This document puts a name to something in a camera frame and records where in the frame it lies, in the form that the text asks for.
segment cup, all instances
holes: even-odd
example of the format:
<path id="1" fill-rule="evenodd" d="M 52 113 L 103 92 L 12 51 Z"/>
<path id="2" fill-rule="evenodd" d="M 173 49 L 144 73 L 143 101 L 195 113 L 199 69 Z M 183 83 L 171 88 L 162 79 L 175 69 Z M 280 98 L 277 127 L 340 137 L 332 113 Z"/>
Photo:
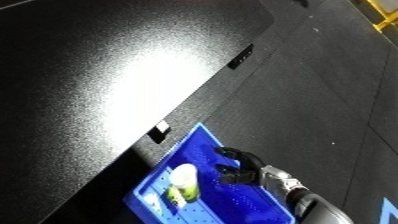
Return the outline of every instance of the cup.
<path id="1" fill-rule="evenodd" d="M 170 183 L 188 203 L 196 201 L 200 196 L 197 173 L 194 165 L 185 163 L 175 168 L 169 176 Z"/>

